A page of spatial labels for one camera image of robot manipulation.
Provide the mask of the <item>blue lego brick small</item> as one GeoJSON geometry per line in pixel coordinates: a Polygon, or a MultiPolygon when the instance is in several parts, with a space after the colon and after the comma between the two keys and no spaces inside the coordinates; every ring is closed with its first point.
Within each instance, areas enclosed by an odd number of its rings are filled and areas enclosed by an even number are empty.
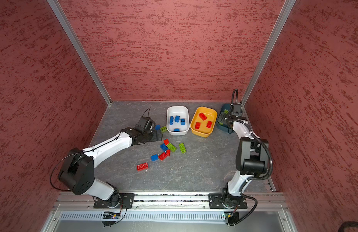
{"type": "Polygon", "coordinates": [[[159,159],[158,154],[151,156],[151,161],[157,161],[159,159]]]}

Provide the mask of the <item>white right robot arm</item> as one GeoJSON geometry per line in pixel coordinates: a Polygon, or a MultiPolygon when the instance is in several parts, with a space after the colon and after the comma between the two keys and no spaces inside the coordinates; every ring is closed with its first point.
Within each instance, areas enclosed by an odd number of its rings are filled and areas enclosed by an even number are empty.
{"type": "Polygon", "coordinates": [[[229,131],[239,138],[236,154],[236,173],[222,190],[223,204],[230,208],[246,199],[245,190],[252,181],[268,179],[273,170],[273,161],[268,149],[268,141],[260,138],[252,130],[242,114],[242,105],[224,104],[218,117],[229,131]]]}

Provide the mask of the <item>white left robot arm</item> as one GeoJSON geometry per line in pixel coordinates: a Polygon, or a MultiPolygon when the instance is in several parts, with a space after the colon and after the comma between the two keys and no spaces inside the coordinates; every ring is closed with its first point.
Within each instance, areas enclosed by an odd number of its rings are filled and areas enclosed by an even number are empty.
{"type": "Polygon", "coordinates": [[[121,129],[114,137],[83,150],[73,149],[65,157],[58,180],[75,195],[87,194],[108,208],[121,202],[117,187],[95,178],[94,170],[113,155],[132,146],[162,140],[162,133],[155,129],[150,117],[142,116],[135,127],[121,129]]]}

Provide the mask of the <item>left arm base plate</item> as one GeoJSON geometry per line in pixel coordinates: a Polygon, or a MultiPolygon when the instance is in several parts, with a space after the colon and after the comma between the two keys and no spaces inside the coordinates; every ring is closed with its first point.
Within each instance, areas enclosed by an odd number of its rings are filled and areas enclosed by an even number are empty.
{"type": "Polygon", "coordinates": [[[134,193],[114,193],[108,200],[93,197],[95,209],[118,209],[121,207],[131,209],[134,201],[134,193]]]}

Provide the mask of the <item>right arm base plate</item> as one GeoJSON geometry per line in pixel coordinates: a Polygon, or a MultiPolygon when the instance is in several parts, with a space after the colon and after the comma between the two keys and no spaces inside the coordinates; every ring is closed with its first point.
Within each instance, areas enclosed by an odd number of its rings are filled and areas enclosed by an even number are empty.
{"type": "Polygon", "coordinates": [[[244,197],[220,193],[210,193],[208,195],[210,209],[247,209],[247,202],[244,197]]]}

